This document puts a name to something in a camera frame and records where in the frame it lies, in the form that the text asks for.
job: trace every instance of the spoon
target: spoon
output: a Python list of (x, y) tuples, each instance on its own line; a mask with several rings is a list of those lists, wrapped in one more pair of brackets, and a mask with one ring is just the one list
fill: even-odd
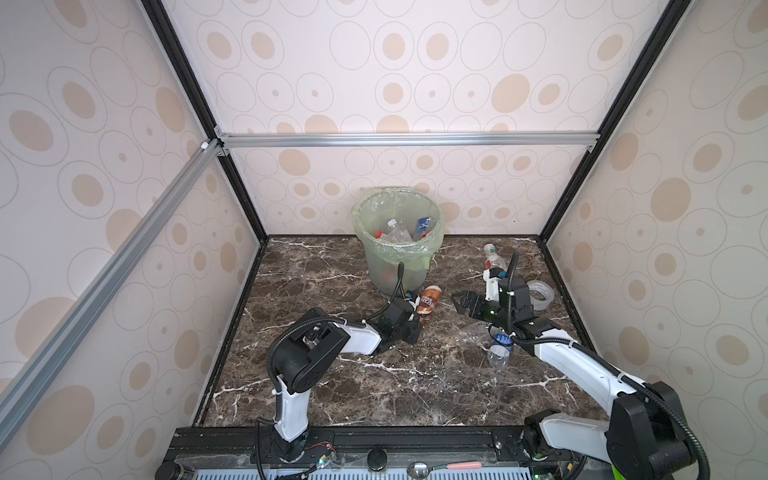
[(408, 476), (414, 478), (414, 480), (424, 480), (429, 476), (432, 470), (437, 468), (447, 468), (448, 470), (472, 470), (475, 468), (482, 468), (481, 462), (462, 462), (462, 463), (448, 463), (447, 465), (437, 465), (436, 467), (428, 467), (427, 464), (416, 462), (408, 465), (406, 472)]

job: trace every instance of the trash can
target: trash can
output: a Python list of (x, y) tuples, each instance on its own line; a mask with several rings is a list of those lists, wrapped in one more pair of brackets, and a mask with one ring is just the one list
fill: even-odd
[[(430, 233), (412, 243), (395, 245), (375, 238), (377, 230), (387, 231), (387, 222), (393, 218), (408, 227), (411, 237), (416, 235), (419, 218), (431, 217), (435, 226)], [(373, 286), (391, 295), (397, 284), (397, 265), (403, 262), (406, 271), (402, 277), (404, 290), (414, 290), (426, 280), (432, 255), (442, 245), (443, 222), (440, 208), (426, 195), (407, 188), (376, 191), (363, 198), (352, 211), (355, 235), (366, 249), (368, 276)]]

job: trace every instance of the wallpaper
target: wallpaper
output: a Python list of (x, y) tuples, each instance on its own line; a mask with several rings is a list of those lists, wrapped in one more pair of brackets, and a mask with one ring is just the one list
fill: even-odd
[(718, 479), (768, 472), (766, 127), (768, 1), (700, 2), (550, 242), (600, 352), (677, 390)]
[(307, 147), (233, 150), (267, 233), (353, 233), (372, 189), (432, 198), (446, 233), (536, 234), (584, 156), (584, 145)]
[(256, 256), (234, 198), (214, 161), (0, 455), (1, 480), (154, 478)]
[(0, 5), (0, 392), (199, 148), (161, 52), (129, 0)]
[(165, 0), (233, 133), (595, 130), (666, 0)]

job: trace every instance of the plastic bottle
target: plastic bottle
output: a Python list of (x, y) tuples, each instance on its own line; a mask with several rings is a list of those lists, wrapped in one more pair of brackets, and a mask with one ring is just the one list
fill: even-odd
[(432, 217), (422, 217), (416, 222), (416, 236), (421, 240), (435, 228), (435, 219)]
[(437, 307), (437, 302), (442, 296), (442, 289), (437, 285), (430, 285), (422, 293), (419, 306), (416, 307), (416, 313), (420, 315), (419, 320), (424, 323), (424, 317), (432, 313)]
[(381, 230), (377, 230), (376, 233), (373, 234), (373, 238), (377, 238), (382, 242), (392, 242), (392, 239), (389, 238), (389, 234), (384, 233)]
[(387, 222), (389, 228), (389, 241), (392, 243), (413, 243), (411, 234), (404, 228), (402, 223), (398, 222), (394, 218)]
[(485, 253), (486, 270), (490, 270), (495, 266), (504, 271), (507, 270), (507, 263), (498, 255), (498, 253), (496, 253), (496, 247), (493, 246), (493, 243), (486, 243), (482, 248), (482, 251)]
[(495, 339), (488, 348), (488, 363), (497, 369), (504, 369), (509, 364), (509, 356), (512, 351), (512, 341), (506, 333), (499, 328), (492, 328), (491, 334)]

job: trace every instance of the marble surface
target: marble surface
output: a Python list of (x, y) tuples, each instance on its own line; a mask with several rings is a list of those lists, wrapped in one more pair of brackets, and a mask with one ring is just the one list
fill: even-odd
[[(456, 313), (450, 294), (481, 292), (485, 256), (493, 243), (504, 258), (521, 253), (518, 275), (554, 286), (533, 240), (446, 237), (432, 259), (426, 285), (443, 288), (419, 341), (400, 342), (374, 357), (344, 354), (313, 388), (310, 425), (519, 425), (543, 409), (596, 419), (605, 414), (573, 382), (515, 347), (510, 364), (493, 369), (482, 324)], [(355, 237), (273, 238), (259, 268), (237, 336), (204, 426), (253, 425), (274, 416), (266, 349), (309, 308), (349, 319), (386, 302), (368, 280)], [(545, 316), (576, 337), (559, 294)]]

